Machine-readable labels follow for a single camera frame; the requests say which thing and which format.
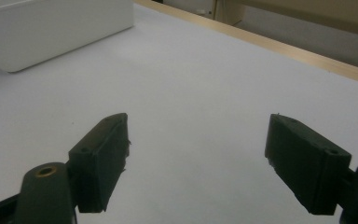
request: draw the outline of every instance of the white plastic container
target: white plastic container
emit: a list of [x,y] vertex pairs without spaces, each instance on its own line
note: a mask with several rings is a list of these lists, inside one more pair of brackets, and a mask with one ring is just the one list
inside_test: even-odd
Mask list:
[[16,72],[131,26],[131,0],[0,0],[0,68]]

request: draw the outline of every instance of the white table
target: white table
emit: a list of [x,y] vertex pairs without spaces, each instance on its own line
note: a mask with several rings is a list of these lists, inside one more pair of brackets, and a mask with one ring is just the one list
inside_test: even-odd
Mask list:
[[17,74],[0,70],[0,200],[129,114],[131,156],[106,213],[79,223],[337,223],[309,215],[264,158],[271,113],[358,166],[358,81],[135,5],[135,26]]

